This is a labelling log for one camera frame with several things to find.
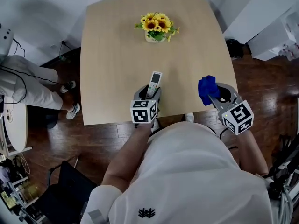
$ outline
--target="blue cloth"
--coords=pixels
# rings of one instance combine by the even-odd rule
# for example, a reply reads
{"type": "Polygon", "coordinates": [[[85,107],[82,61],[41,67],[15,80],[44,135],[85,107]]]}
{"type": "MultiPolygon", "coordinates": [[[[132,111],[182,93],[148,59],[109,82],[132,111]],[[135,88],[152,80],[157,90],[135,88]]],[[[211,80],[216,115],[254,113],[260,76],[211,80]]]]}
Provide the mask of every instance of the blue cloth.
{"type": "Polygon", "coordinates": [[[220,91],[216,85],[216,78],[213,76],[207,76],[199,80],[198,94],[204,105],[210,105],[212,103],[208,95],[219,98],[220,91]]]}

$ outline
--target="table top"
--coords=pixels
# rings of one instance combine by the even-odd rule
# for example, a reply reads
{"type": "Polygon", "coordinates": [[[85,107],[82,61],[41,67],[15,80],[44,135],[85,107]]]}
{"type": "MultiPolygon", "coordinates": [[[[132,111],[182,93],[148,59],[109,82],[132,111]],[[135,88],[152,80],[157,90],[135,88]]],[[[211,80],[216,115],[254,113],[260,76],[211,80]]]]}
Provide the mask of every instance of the table top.
{"type": "MultiPolygon", "coordinates": [[[[16,101],[5,96],[4,102],[15,103],[16,101]]],[[[23,103],[4,104],[3,119],[12,146],[19,152],[23,151],[27,143],[27,106],[23,103]]]]}
{"type": "Polygon", "coordinates": [[[159,117],[212,109],[198,96],[207,75],[237,90],[219,24],[206,0],[104,0],[88,6],[80,84],[85,125],[130,121],[134,93],[163,73],[159,117]],[[180,27],[170,42],[149,43],[134,30],[141,15],[165,13],[180,27]]]}

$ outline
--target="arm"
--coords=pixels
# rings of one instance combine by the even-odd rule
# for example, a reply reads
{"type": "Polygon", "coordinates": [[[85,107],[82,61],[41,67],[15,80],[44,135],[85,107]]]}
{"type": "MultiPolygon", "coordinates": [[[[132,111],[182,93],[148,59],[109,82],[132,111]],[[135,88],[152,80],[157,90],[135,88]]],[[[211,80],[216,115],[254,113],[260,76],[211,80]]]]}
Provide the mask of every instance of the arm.
{"type": "Polygon", "coordinates": [[[109,164],[102,185],[112,185],[124,192],[130,185],[141,157],[147,149],[152,124],[139,125],[109,164]]]}
{"type": "Polygon", "coordinates": [[[268,174],[268,166],[250,130],[239,134],[239,155],[241,169],[261,176],[268,174]]]}

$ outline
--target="remote control screen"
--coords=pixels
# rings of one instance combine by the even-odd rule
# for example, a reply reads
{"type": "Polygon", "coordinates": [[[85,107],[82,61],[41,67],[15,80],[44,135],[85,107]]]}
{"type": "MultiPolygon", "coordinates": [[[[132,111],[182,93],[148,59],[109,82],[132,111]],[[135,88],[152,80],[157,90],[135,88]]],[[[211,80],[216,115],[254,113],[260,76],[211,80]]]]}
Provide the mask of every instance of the remote control screen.
{"type": "Polygon", "coordinates": [[[159,78],[160,78],[159,74],[154,74],[151,81],[154,83],[159,83],[159,78]]]}

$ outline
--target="flower pot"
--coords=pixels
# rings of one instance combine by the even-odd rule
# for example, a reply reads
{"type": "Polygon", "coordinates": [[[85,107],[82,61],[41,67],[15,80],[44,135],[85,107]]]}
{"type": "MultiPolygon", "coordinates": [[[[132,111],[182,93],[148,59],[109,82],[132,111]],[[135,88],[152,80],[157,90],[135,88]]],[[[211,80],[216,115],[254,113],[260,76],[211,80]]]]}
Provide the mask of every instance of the flower pot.
{"type": "Polygon", "coordinates": [[[150,42],[150,43],[164,42],[165,39],[166,39],[166,37],[163,37],[162,40],[157,41],[156,39],[152,38],[151,36],[148,37],[148,32],[147,32],[147,31],[144,32],[144,36],[145,36],[145,40],[146,40],[147,42],[150,42]]]}

